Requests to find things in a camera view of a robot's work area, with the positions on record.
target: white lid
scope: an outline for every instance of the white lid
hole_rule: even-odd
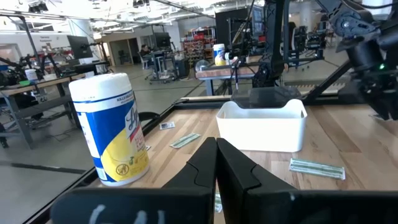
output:
[[[214,46],[213,46],[213,49],[223,49],[223,48],[225,48],[225,45],[224,44],[215,44]]]
[[[95,75],[69,83],[73,101],[95,101],[117,96],[131,90],[125,73]]]

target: wooden tabletop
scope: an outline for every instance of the wooden tabletop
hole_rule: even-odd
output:
[[[51,81],[41,80],[37,83],[37,88],[43,88],[43,87],[47,87],[47,86],[56,85],[59,83],[69,82],[71,78],[72,78],[72,80],[76,80],[76,79],[84,78],[84,77],[86,77],[85,74],[78,74],[78,75],[73,75],[73,76],[65,77],[65,78],[57,78],[57,79],[54,79]],[[35,90],[34,85],[29,85],[29,86],[25,86],[25,87],[22,87],[21,85],[14,85],[14,86],[10,86],[10,87],[14,87],[14,88],[10,89],[10,90],[0,90],[0,97],[11,96],[11,95],[15,95],[17,93],[23,93],[26,91]]]
[[[247,63],[258,62],[261,56],[252,56],[248,58]],[[238,76],[243,75],[253,75],[253,72],[257,72],[259,70],[258,65],[249,66],[248,67],[239,67]],[[206,79],[206,78],[229,78],[231,76],[230,68],[222,68],[217,69],[216,65],[212,65],[210,68],[214,68],[214,70],[206,70],[196,72],[197,79]]]
[[[366,105],[306,107],[303,149],[296,153],[243,151],[254,162],[298,189],[398,190],[398,123],[380,121],[369,115]],[[218,138],[218,110],[175,110],[164,122],[175,128],[152,130],[146,137],[150,169],[136,182],[124,187],[163,186],[185,165],[207,137]],[[181,149],[169,145],[190,133],[201,138]],[[289,171],[291,158],[345,167],[346,179],[336,180]],[[105,187],[99,180],[92,187]],[[215,223],[224,223],[215,214]]]

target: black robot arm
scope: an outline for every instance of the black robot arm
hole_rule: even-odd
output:
[[[375,21],[369,11],[352,0],[316,2],[328,14],[335,33],[343,37],[337,51],[345,50],[349,65],[354,68],[353,82],[339,91],[339,97],[343,92],[353,93],[352,96],[366,102],[383,119],[397,120],[397,70],[387,66],[381,50],[397,47],[398,22],[391,19],[384,22]],[[318,86],[318,89],[310,92],[304,100],[314,100],[317,97],[314,93],[320,93],[326,88],[326,85]]]
[[[329,22],[335,34],[352,38],[377,32],[372,14],[351,1],[346,0],[316,0],[329,17]]]

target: wooden table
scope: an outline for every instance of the wooden table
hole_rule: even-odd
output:
[[[16,122],[16,126],[18,130],[13,131],[13,132],[0,132],[0,137],[9,137],[9,136],[22,136],[24,138],[25,144],[28,148],[31,148],[31,144],[33,142],[32,136],[30,135],[29,127],[26,124],[26,121],[24,118],[33,116],[35,114],[41,113],[43,111],[49,110],[51,108],[64,105],[65,111],[56,113],[48,117],[47,119],[43,119],[40,122],[36,124],[36,126],[48,123],[52,120],[55,120],[61,116],[68,115],[70,119],[74,119],[76,122],[76,125],[80,125],[78,122],[77,114],[74,112],[74,106],[72,103],[72,99],[70,95],[65,94],[65,90],[63,89],[62,83],[70,82],[71,80],[76,80],[79,78],[85,77],[85,74],[77,74],[65,78],[57,78],[55,80],[50,80],[50,81],[44,81],[42,80],[41,82],[36,83],[36,85],[29,85],[29,86],[20,86],[20,85],[14,85],[14,86],[9,86],[9,89],[5,90],[0,90],[0,97],[4,98],[7,107],[10,109],[11,116],[14,118],[14,121]],[[24,93],[27,91],[34,91],[40,88],[48,87],[48,86],[53,86],[56,85],[58,88],[58,92],[60,94],[59,98],[56,98],[54,100],[49,100],[43,103],[39,103],[38,105],[31,106],[28,108],[24,109],[19,109],[15,95],[19,93]],[[5,138],[0,138],[0,141],[2,142],[4,146],[4,142],[7,145],[6,139]]]
[[[296,153],[243,151],[254,162],[298,189],[398,190],[398,123],[370,117],[366,105],[306,107],[303,149]],[[164,122],[175,128],[154,128],[146,137],[150,169],[138,181],[124,187],[157,188],[170,180],[207,137],[218,138],[218,110],[175,110]],[[181,149],[170,143],[189,133],[201,134]],[[342,166],[346,180],[289,171],[291,158]],[[90,187],[106,187],[97,179]],[[215,223],[224,223],[222,213]]]
[[[248,58],[247,63],[258,62],[261,56],[252,56]],[[239,67],[237,74],[238,78],[251,78],[254,76],[253,72],[259,70],[259,66]],[[208,96],[214,95],[213,80],[229,79],[231,78],[231,68],[218,68],[216,65],[212,65],[210,70],[196,72],[196,78],[204,80],[206,83],[206,94]]]
[[[50,81],[41,80],[36,85],[37,85],[37,88],[44,88],[44,87],[56,85],[59,83],[69,82],[70,80],[76,80],[76,79],[84,78],[84,77],[86,77],[85,74],[78,74],[78,75],[65,77],[65,78],[57,78],[57,79],[50,80]],[[35,89],[36,89],[36,87],[34,85],[29,85],[29,86],[21,86],[19,84],[13,85],[13,86],[9,86],[9,89],[0,90],[0,97],[11,96],[11,95],[15,95],[17,93],[24,93],[26,91],[33,91]]]

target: doorway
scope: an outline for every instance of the doorway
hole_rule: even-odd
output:
[[[131,54],[133,63],[141,63],[141,58],[138,54],[140,49],[138,47],[137,38],[129,39],[129,46],[130,46],[130,54]]]
[[[127,40],[112,41],[110,45],[115,66],[131,64],[130,52],[127,50],[129,48]]]

